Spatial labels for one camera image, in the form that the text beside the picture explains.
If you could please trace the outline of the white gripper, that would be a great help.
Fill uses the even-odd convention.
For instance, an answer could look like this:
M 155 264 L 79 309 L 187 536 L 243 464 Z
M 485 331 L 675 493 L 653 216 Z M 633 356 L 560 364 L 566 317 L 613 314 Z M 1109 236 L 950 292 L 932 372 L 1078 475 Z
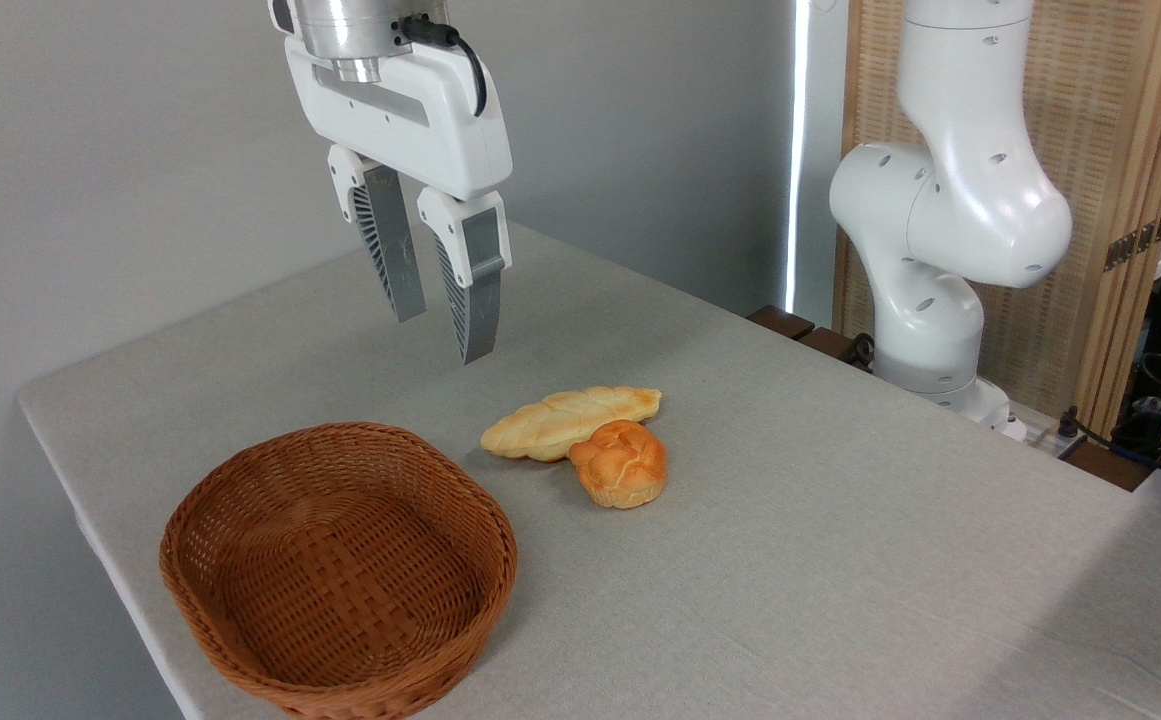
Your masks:
M 435 237 L 462 363 L 490 354 L 502 272 L 513 264 L 497 192 L 513 163 L 493 81 L 476 117 L 478 91 L 466 53 L 416 46 L 378 59 L 378 81 L 348 82 L 307 53 L 304 42 L 286 37 L 284 50 L 307 120 L 334 143 L 327 165 L 342 218 L 365 242 L 397 322 L 426 310 L 403 174 L 430 186 L 417 209 Z

